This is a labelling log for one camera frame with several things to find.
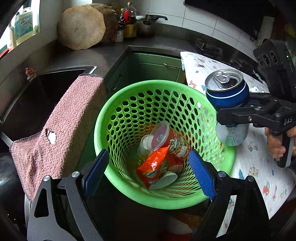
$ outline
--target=metal screw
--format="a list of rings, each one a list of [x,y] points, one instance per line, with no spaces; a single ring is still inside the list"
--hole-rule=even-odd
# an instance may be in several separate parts
[[[248,180],[249,180],[250,182],[254,182],[254,181],[255,181],[255,178],[252,177],[252,176],[248,176]]]
[[[226,173],[224,171],[218,172],[219,177],[226,177]]]
[[[43,181],[47,182],[49,179],[50,179],[50,176],[45,176],[45,177],[43,178]]]
[[[80,175],[80,172],[78,171],[72,172],[71,174],[72,177],[78,177],[79,175]]]

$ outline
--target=pink towel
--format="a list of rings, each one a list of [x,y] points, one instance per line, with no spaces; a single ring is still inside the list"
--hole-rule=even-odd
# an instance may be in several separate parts
[[[44,176],[55,179],[74,171],[105,102],[103,78],[82,74],[63,95],[40,133],[13,142],[10,153],[31,202]],[[54,144],[47,138],[47,130],[56,134]]]

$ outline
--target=human hand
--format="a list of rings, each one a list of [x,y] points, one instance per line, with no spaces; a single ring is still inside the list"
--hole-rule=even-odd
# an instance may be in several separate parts
[[[286,152],[286,149],[284,146],[282,146],[281,141],[273,137],[270,133],[270,130],[265,127],[265,135],[267,136],[267,145],[269,147],[269,152],[271,153],[273,158],[280,158],[284,155]],[[292,129],[287,131],[287,136],[294,137],[296,136],[296,126]],[[296,138],[294,140],[294,146],[293,146],[293,156],[296,156]]]

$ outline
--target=cabinet handle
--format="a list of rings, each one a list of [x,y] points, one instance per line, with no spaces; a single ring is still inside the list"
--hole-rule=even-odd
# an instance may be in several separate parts
[[[180,67],[176,67],[176,66],[167,65],[166,63],[163,63],[163,65],[164,65],[165,67],[169,67],[169,68],[174,68],[174,69],[182,69],[182,68],[180,68]]]
[[[112,88],[111,91],[115,91],[117,89],[117,87],[119,86],[121,80],[122,80],[122,75],[120,74],[118,76],[118,78],[117,78],[117,85],[114,88]]]

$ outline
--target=white patterned cloth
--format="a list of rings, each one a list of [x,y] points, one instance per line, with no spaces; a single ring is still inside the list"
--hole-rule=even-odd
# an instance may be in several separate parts
[[[206,77],[219,69],[232,67],[196,53],[181,52],[182,68],[190,87],[205,94]],[[265,82],[261,83],[242,73],[250,92],[269,92]],[[250,125],[245,141],[235,147],[235,161],[231,176],[245,179],[252,175],[261,190],[268,216],[271,218],[292,192],[296,176],[288,168],[280,168],[270,155],[264,128]],[[218,236],[226,233],[234,209],[236,196],[232,196]]]

